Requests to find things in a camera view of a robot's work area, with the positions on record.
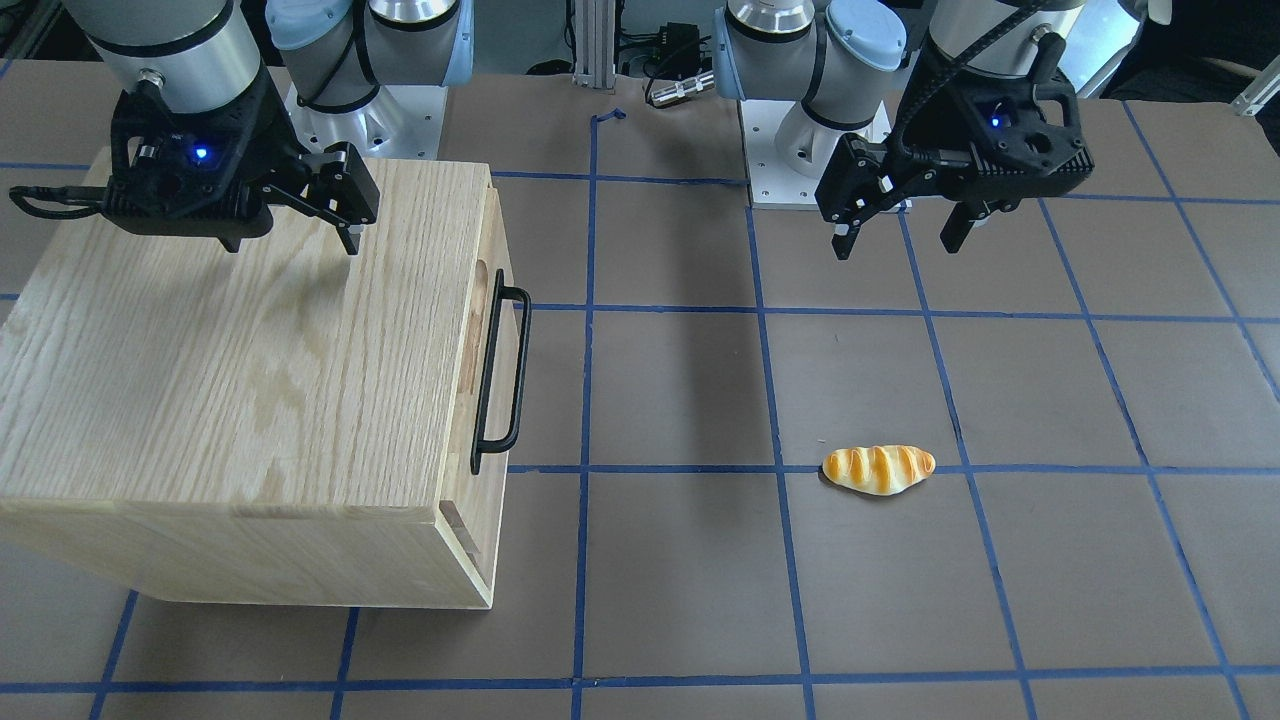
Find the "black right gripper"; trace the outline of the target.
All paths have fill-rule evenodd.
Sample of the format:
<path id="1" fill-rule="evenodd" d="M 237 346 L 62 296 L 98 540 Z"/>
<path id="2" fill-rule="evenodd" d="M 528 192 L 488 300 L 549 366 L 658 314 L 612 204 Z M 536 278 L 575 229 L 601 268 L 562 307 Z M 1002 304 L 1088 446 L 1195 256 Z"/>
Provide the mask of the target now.
<path id="1" fill-rule="evenodd" d="M 145 70 L 116 102 L 110 154 L 102 214 L 133 234 L 209 237 L 238 252 L 271 229 L 270 193 L 333 225 L 356 256 L 378 219 L 380 191 L 356 146 L 305 152 L 266 67 L 227 105 L 195 114 L 173 111 Z"/>

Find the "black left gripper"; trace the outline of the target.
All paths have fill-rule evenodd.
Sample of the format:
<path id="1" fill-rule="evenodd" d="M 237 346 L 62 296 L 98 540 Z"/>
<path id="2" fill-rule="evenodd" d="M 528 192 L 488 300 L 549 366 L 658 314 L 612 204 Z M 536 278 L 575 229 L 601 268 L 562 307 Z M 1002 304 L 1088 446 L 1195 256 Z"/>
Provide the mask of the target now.
<path id="1" fill-rule="evenodd" d="M 892 199 L 892 183 L 955 201 L 940 242 L 947 254 L 957 254 L 987 220 L 991 205 L 1057 197 L 1089 178 L 1094 159 L 1076 94 L 1056 67 L 1066 46 L 1061 35 L 1044 36 L 1023 77 L 957 68 L 947 85 L 918 104 L 954 68 L 954 59 L 927 40 L 895 118 L 902 138 L 890 143 L 890 176 L 883 143 L 846 133 L 819 178 L 815 202 L 833 227 L 835 256 L 849 260 L 861 225 L 900 204 Z"/>

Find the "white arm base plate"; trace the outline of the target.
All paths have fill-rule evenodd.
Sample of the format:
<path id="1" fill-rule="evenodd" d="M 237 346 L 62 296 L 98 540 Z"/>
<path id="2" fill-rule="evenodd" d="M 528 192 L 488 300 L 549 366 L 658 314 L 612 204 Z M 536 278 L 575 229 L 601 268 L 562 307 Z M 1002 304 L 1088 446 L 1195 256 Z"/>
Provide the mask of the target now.
<path id="1" fill-rule="evenodd" d="M 817 210 L 817 186 L 847 131 L 814 120 L 799 101 L 753 99 L 739 110 L 751 205 Z"/>
<path id="2" fill-rule="evenodd" d="M 332 114 L 300 106 L 296 87 L 289 87 L 285 108 L 298 141 L 315 152 L 349 142 L 362 158 L 433 161 L 448 96 L 447 87 L 384 86 L 366 106 Z"/>

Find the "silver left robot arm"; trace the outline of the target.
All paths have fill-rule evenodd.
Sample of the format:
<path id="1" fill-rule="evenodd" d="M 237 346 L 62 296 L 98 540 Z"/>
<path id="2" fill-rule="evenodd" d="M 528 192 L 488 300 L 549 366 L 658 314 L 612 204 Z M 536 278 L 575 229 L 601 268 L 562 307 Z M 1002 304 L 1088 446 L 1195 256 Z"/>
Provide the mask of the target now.
<path id="1" fill-rule="evenodd" d="M 874 215 L 914 197 L 954 209 L 940 233 L 970 231 L 1025 199 L 1059 197 L 1094 170 L 1061 70 L 1079 1 L 940 1 L 890 136 L 869 126 L 909 54 L 908 28 L 879 1 L 727 1 L 716 12 L 713 72 L 723 97 L 792 101 L 835 133 L 815 205 L 849 259 Z"/>

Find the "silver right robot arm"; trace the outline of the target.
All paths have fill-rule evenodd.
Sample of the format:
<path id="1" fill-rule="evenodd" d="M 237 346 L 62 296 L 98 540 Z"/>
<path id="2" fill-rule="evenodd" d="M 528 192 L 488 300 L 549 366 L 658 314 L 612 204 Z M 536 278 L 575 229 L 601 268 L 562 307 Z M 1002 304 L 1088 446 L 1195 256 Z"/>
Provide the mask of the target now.
<path id="1" fill-rule="evenodd" d="M 274 85 L 237 1 L 69 1 L 122 82 L 102 188 L 52 190 L 74 218 L 132 234 L 215 238 L 237 252 L 288 206 L 356 255 L 378 220 L 366 160 L 404 140 L 390 88 L 474 72 L 471 1 L 269 1 L 294 96 Z"/>

